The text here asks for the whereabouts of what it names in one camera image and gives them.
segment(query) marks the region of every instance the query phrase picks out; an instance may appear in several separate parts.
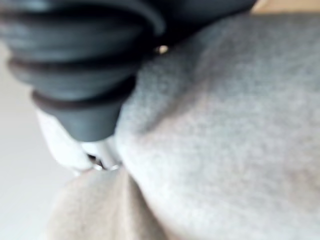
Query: gray sweatshirt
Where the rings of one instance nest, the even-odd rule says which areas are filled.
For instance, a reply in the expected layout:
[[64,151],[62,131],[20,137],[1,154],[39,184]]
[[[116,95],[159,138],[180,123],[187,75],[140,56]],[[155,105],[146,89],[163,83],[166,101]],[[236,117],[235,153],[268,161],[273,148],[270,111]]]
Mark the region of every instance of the gray sweatshirt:
[[46,240],[319,240],[320,14],[238,15],[145,64],[123,167],[58,196]]

